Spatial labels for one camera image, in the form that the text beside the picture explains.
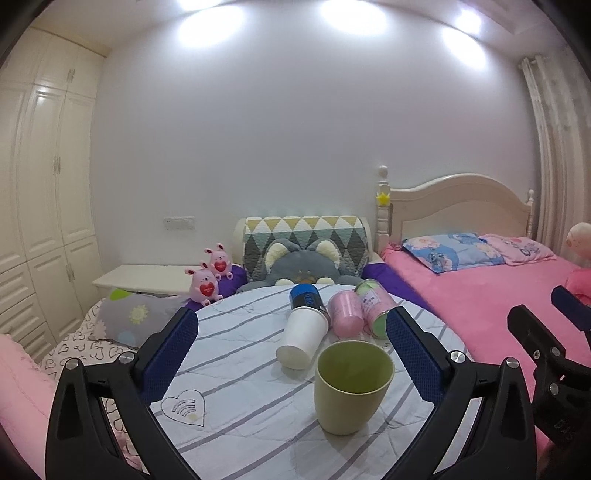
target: cabinet door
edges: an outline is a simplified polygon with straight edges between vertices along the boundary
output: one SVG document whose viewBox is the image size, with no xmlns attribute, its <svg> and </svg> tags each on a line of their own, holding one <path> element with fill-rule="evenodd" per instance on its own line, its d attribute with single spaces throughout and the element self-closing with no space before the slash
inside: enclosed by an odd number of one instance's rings
<svg viewBox="0 0 591 480">
<path fill-rule="evenodd" d="M 18 217 L 27 259 L 63 245 L 57 216 L 57 134 L 65 92 L 33 86 L 18 162 Z"/>
<path fill-rule="evenodd" d="M 17 218 L 16 160 L 30 93 L 24 83 L 0 82 L 0 273 L 25 261 Z"/>
<path fill-rule="evenodd" d="M 66 246 L 66 257 L 82 312 L 87 312 L 100 300 L 99 289 L 92 284 L 103 274 L 96 238 L 93 236 Z"/>
<path fill-rule="evenodd" d="M 65 244 L 95 234 L 90 214 L 90 123 L 94 101 L 66 95 L 61 114 L 57 195 L 61 234 Z"/>
<path fill-rule="evenodd" d="M 83 319 L 74 285 L 68 278 L 66 252 L 58 248 L 28 265 L 43 316 L 59 341 L 76 330 Z"/>
<path fill-rule="evenodd" d="M 66 90 L 74 69 L 78 45 L 63 38 L 51 35 L 47 50 L 43 55 L 35 83 L 46 87 Z"/>
<path fill-rule="evenodd" d="M 51 35 L 35 28 L 25 30 L 0 70 L 0 80 L 34 83 Z"/>
<path fill-rule="evenodd" d="M 98 53 L 83 47 L 79 48 L 68 92 L 96 98 L 96 89 L 104 61 L 105 59 Z"/>
<path fill-rule="evenodd" d="M 23 263 L 0 274 L 0 313 L 34 293 L 27 264 Z"/>
<path fill-rule="evenodd" d="M 55 347 L 56 340 L 46 323 L 42 323 L 19 342 L 33 361 L 38 364 Z"/>
<path fill-rule="evenodd" d="M 45 322 L 36 295 L 31 295 L 4 313 L 0 313 L 0 333 L 7 333 L 19 342 Z"/>
</svg>

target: bedpost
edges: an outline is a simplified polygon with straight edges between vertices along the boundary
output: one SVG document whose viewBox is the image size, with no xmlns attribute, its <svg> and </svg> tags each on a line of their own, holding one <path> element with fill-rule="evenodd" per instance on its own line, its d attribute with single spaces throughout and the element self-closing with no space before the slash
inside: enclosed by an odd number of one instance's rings
<svg viewBox="0 0 591 480">
<path fill-rule="evenodd" d="M 530 207 L 530 215 L 527 217 L 527 230 L 525 231 L 527 238 L 531 238 L 534 226 L 534 193 L 533 190 L 530 190 L 527 196 L 527 205 Z"/>
<path fill-rule="evenodd" d="M 375 251 L 378 255 L 390 242 L 390 184 L 388 183 L 388 167 L 378 167 L 378 191 L 376 193 L 376 229 Z"/>
</svg>

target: pink bedsheet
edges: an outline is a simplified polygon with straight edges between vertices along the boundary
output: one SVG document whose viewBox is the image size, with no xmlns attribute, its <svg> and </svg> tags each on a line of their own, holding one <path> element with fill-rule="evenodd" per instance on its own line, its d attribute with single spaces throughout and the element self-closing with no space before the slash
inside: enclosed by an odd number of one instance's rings
<svg viewBox="0 0 591 480">
<path fill-rule="evenodd" d="M 382 254 L 390 265 L 464 341 L 474 360 L 499 364 L 519 360 L 530 397 L 535 363 L 507 329 L 512 307 L 524 304 L 566 348 L 566 356 L 591 367 L 591 352 L 579 332 L 550 300 L 552 289 L 564 283 L 576 265 L 558 258 L 530 265 L 469 268 L 436 275 L 410 254 L 388 247 Z"/>
</svg>

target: pink stuffed toy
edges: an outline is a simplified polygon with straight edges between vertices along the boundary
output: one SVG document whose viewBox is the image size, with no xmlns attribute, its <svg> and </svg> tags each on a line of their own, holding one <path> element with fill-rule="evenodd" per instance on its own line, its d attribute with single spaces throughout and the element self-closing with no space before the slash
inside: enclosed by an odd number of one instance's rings
<svg viewBox="0 0 591 480">
<path fill-rule="evenodd" d="M 577 223 L 566 237 L 566 246 L 585 260 L 591 260 L 591 225 Z M 564 287 L 585 305 L 591 306 L 591 268 L 573 271 Z"/>
<path fill-rule="evenodd" d="M 205 253 L 210 254 L 208 268 L 218 280 L 221 280 L 222 275 L 225 275 L 228 280 L 233 279 L 232 261 L 222 244 L 217 244 L 217 250 L 215 251 L 211 248 L 206 248 Z"/>
<path fill-rule="evenodd" d="M 201 266 L 202 268 L 199 270 L 185 268 L 185 273 L 193 276 L 191 289 L 189 290 L 191 300 L 207 307 L 207 305 L 210 305 L 216 300 L 221 300 L 223 297 L 219 294 L 219 290 L 217 289 L 217 279 L 215 275 L 208 269 L 205 262 L 203 262 Z"/>
</svg>

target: purple cushion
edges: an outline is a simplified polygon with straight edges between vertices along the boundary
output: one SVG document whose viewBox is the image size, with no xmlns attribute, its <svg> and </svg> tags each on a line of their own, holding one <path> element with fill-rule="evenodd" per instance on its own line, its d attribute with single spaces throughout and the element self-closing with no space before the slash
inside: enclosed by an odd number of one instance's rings
<svg viewBox="0 0 591 480">
<path fill-rule="evenodd" d="M 433 313 L 431 306 L 398 275 L 388 264 L 372 263 L 367 265 L 361 274 L 361 278 L 373 278 L 379 281 L 387 292 L 408 300 L 415 305 Z"/>
<path fill-rule="evenodd" d="M 233 279 L 228 280 L 226 277 L 222 277 L 222 279 L 218 282 L 220 295 L 224 298 L 234 295 L 236 290 L 246 283 L 246 270 L 244 270 L 242 267 L 238 265 L 232 265 L 232 274 L 234 275 Z M 193 300 L 189 300 L 186 307 L 196 312 L 201 310 L 203 305 Z"/>
</svg>

